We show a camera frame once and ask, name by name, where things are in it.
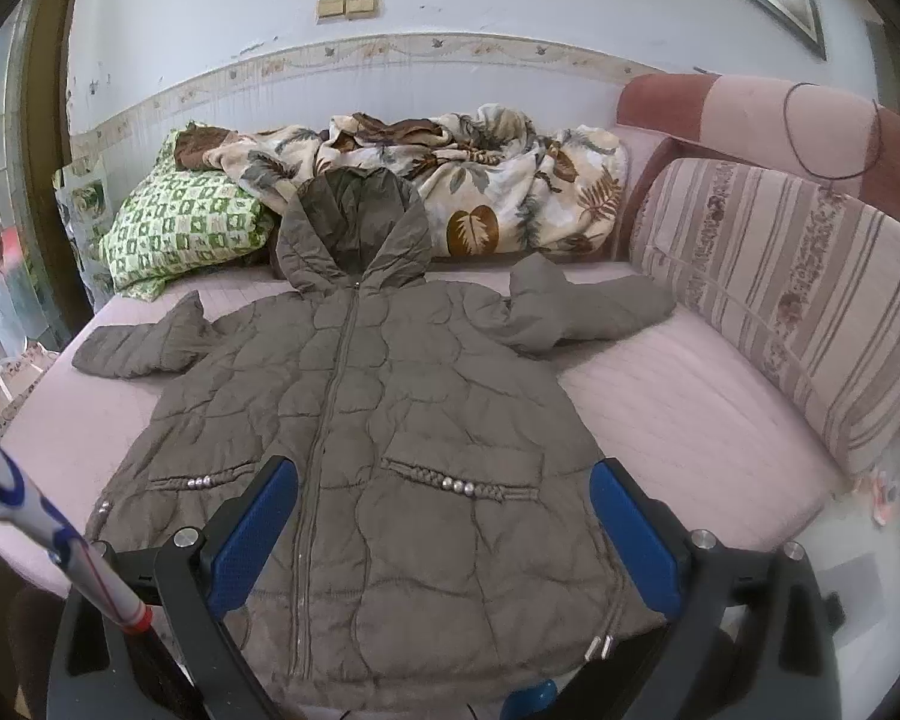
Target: striped tube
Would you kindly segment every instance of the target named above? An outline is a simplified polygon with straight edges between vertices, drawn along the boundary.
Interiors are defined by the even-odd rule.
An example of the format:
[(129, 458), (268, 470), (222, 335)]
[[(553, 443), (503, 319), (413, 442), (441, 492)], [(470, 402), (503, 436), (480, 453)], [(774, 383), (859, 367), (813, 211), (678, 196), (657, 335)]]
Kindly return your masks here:
[(151, 627), (154, 613), (23, 471), (0, 449), (0, 522), (50, 551), (50, 559), (101, 613), (129, 634)]

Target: floral wall border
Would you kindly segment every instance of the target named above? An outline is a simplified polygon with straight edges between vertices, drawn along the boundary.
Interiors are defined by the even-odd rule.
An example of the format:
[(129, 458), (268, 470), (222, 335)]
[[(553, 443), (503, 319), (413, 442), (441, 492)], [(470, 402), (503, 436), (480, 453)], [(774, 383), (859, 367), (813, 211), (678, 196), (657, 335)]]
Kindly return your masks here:
[(135, 124), (152, 122), (154, 113), (170, 117), (216, 98), (261, 84), (392, 63), (506, 65), (554, 71), (626, 84), (659, 69), (619, 56), (562, 43), (469, 32), (381, 34), (291, 47), (242, 60), (176, 84), (122, 111), (89, 132), (71, 135), (74, 159), (99, 153), (133, 137)]

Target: light switch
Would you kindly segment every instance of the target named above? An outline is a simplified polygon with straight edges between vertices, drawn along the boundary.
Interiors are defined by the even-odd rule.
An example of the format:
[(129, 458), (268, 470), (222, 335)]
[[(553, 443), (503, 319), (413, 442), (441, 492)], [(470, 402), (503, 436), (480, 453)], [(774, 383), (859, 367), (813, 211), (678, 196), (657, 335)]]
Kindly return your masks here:
[(346, 0), (346, 18), (368, 19), (376, 15), (378, 0)]
[(346, 12), (344, 3), (346, 0), (319, 0), (317, 1), (317, 18), (333, 19), (342, 16)]

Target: blue plastic object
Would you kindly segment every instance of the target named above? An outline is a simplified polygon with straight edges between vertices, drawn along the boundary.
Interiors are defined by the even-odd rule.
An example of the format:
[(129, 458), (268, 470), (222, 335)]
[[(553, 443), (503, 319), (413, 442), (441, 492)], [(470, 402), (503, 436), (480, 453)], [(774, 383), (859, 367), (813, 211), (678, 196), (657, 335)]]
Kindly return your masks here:
[(223, 544), (213, 563), (207, 597), (207, 608), (218, 620), (247, 603), (276, 539), (290, 519), (297, 490), (296, 466), (284, 461)]
[(523, 720), (534, 712), (543, 712), (557, 699), (557, 683), (546, 680), (532, 688), (517, 690), (506, 698), (500, 720)]
[(677, 617), (677, 562), (606, 463), (593, 466), (590, 502), (643, 602), (667, 619)]

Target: pink bed sheet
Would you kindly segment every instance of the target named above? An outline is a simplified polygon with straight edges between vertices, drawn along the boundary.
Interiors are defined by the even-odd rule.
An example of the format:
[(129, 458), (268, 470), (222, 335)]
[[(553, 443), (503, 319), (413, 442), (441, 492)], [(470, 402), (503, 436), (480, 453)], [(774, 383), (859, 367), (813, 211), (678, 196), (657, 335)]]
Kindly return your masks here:
[[(586, 283), (630, 274), (625, 263), (564, 266)], [(506, 269), (442, 269), (506, 293)], [(149, 421), (167, 379), (111, 381), (70, 364), (103, 324), (156, 322), (198, 289), (209, 319), (288, 290), (264, 269), (233, 269), (175, 282), (155, 303), (114, 298), (46, 374), (2, 442), (10, 456), (82, 528), (103, 485)], [(722, 336), (682, 308), (617, 344), (561, 347), (549, 360), (602, 451), (617, 457), (651, 497), (688, 528), (727, 545), (772, 547), (802, 528), (842, 485), (826, 449), (799, 414)], [(68, 583), (45, 553), (0, 525), (0, 554), (34, 584)]]

